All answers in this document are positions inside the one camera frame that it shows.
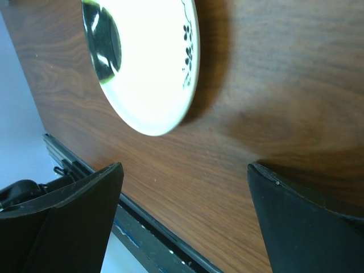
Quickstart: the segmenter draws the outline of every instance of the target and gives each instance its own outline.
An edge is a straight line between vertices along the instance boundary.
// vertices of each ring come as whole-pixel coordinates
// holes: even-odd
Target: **wooden surface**
[[[12,3],[3,16],[46,130],[96,169],[122,162],[125,194],[225,272],[271,272],[252,161],[364,206],[363,1],[196,0],[196,98],[157,138],[103,95],[80,1]]]

